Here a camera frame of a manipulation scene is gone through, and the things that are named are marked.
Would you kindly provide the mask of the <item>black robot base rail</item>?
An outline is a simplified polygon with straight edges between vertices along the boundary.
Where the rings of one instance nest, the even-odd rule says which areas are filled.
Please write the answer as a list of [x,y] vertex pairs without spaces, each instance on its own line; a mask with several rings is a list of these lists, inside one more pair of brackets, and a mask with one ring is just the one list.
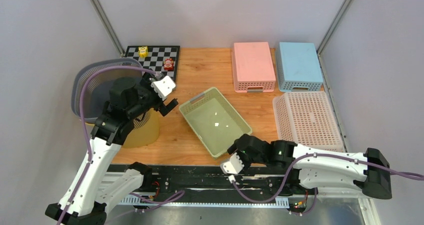
[[306,189],[288,180],[277,192],[284,178],[280,168],[251,167],[235,176],[237,187],[218,166],[153,165],[152,181],[127,192],[122,205],[153,208],[183,191],[181,198],[168,203],[173,207],[271,208],[303,212],[308,199],[315,199],[317,189]]

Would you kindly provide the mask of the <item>grey mesh basket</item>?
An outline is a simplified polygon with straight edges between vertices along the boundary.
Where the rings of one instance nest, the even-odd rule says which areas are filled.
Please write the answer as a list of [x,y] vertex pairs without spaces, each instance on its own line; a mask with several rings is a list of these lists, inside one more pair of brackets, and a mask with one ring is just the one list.
[[[117,66],[140,68],[142,65],[133,58],[115,58],[92,63],[78,72],[74,79],[70,100],[71,110],[77,117],[80,116],[80,96],[87,79],[102,69]],[[104,103],[110,99],[110,88],[114,81],[121,77],[132,77],[139,82],[142,72],[130,69],[108,70],[97,75],[88,83],[83,98],[83,114],[86,123],[94,122],[102,114]]]

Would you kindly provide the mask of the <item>green perforated tray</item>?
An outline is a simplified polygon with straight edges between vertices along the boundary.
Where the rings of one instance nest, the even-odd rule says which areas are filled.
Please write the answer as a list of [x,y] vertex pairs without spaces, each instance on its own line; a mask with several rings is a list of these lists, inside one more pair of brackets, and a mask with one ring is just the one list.
[[217,159],[242,135],[253,130],[216,88],[199,93],[179,106],[179,111],[212,158]]

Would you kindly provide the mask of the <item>blue perforated tray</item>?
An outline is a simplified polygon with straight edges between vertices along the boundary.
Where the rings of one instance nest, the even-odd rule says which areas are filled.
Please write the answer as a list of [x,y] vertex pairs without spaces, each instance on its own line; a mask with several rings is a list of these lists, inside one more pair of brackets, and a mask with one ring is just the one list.
[[314,43],[279,42],[275,62],[281,92],[321,90],[324,79]]

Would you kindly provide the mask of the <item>pink perforated tray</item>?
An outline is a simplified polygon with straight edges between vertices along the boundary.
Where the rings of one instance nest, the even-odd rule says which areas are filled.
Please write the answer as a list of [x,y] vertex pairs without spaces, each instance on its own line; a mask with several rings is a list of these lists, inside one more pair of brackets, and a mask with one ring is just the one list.
[[276,74],[268,42],[235,42],[231,64],[235,92],[275,90]]

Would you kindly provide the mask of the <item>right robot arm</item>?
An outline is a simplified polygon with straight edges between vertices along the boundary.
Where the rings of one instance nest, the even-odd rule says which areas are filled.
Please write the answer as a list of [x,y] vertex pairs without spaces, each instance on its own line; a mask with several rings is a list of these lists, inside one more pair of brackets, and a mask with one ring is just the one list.
[[390,164],[380,150],[335,152],[286,140],[267,142],[243,134],[227,150],[230,157],[220,164],[230,183],[252,164],[275,167],[283,172],[282,185],[292,194],[318,188],[351,189],[374,199],[390,200]]

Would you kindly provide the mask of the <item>large white perforated basket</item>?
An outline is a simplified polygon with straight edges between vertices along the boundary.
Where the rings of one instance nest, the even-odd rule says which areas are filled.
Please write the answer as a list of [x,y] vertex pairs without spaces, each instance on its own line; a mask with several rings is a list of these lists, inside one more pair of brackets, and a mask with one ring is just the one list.
[[344,152],[344,144],[324,91],[285,92],[272,100],[277,136],[311,148]]

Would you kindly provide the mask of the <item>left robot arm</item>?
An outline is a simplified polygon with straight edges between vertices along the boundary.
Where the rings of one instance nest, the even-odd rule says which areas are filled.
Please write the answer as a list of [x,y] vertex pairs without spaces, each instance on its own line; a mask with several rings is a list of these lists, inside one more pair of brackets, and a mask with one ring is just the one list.
[[134,121],[150,110],[167,115],[177,105],[167,96],[176,88],[165,76],[158,80],[146,74],[137,82],[131,77],[116,79],[96,119],[89,138],[85,161],[59,202],[49,204],[46,216],[63,225],[103,225],[108,214],[121,200],[136,189],[149,191],[153,186],[152,169],[135,162],[107,188],[99,187],[118,151],[134,129]]

